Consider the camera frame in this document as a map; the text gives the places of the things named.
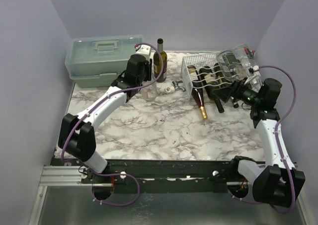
wine bottle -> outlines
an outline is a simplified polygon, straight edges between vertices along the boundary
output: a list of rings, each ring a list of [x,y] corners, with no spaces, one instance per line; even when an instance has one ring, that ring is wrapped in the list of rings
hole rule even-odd
[[[160,52],[162,59],[163,59],[163,71],[162,71],[162,74],[157,82],[164,82],[165,79],[167,78],[167,53],[165,51],[163,51],[163,39],[161,39],[161,38],[158,39],[157,43],[158,43],[158,51]],[[161,67],[162,67],[162,65],[161,65],[159,54],[157,52],[155,52],[155,54],[154,54],[154,74],[155,74],[155,77],[158,77],[158,75],[161,71]]]
[[[196,75],[198,74],[197,69],[193,65],[188,66],[188,71],[189,71],[190,75],[194,74],[194,73],[196,73]],[[193,87],[202,87],[202,83],[198,82],[199,81],[198,76],[197,76],[197,78],[198,79],[193,79],[193,77],[191,77]],[[192,88],[191,95],[200,109],[203,120],[207,119],[208,115],[207,115],[207,112],[206,112],[205,107],[204,107],[203,89],[202,88]]]
[[[219,97],[213,93],[213,89],[219,87],[217,86],[218,83],[215,81],[215,78],[211,75],[212,73],[211,68],[209,66],[205,66],[199,69],[199,78],[200,80],[203,80],[202,84],[204,86],[209,84],[209,86],[204,87],[209,99],[215,102],[219,113],[224,113],[224,108]]]
[[[219,66],[218,63],[216,63],[214,66],[213,66],[213,69],[214,69],[214,72],[217,76],[217,79],[219,81],[219,84],[223,83],[222,85],[220,85],[220,87],[227,87],[230,85],[230,83],[232,83],[231,81],[225,79],[225,78],[222,78],[224,77],[222,72],[221,72],[221,68]],[[238,108],[239,107],[239,104],[238,102],[234,101],[233,97],[231,97],[231,102],[233,104],[233,108]]]

white wall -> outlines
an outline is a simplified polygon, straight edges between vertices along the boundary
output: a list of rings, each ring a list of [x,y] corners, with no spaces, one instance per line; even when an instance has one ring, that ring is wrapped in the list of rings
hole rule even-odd
[[[51,0],[71,38],[143,34],[168,50],[256,49],[284,0]]]
[[[50,0],[0,0],[0,224],[28,223],[72,82]]]
[[[289,155],[306,176],[304,191],[318,221],[318,1],[285,0],[260,42],[256,56],[260,65],[275,65],[287,70],[295,80],[297,101],[283,122],[283,135]],[[263,70],[265,77],[283,83],[277,109],[283,115],[292,102],[288,78],[275,70]]]

marble countertop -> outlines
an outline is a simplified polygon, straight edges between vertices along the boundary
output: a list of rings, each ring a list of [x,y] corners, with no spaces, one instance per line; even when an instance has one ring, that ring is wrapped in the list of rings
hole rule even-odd
[[[182,58],[193,53],[168,52],[167,79],[181,79]],[[74,87],[69,113],[77,114],[101,97],[107,88]],[[207,120],[186,92],[159,95],[145,101],[138,93],[116,109],[97,129],[96,150],[108,159],[231,160],[235,155],[264,160],[259,135],[249,111],[224,104],[220,114],[205,97]],[[57,148],[55,157],[61,157]]]

bottle neck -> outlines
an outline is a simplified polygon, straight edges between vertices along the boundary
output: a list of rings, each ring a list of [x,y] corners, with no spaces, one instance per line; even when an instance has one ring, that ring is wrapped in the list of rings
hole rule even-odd
[[[158,44],[158,51],[159,51],[160,53],[163,52],[163,44]]]

plastic storage box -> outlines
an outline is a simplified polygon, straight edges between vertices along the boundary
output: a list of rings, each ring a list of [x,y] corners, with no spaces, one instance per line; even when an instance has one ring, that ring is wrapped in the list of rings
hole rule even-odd
[[[105,87],[124,71],[142,35],[72,39],[65,65],[80,87]]]

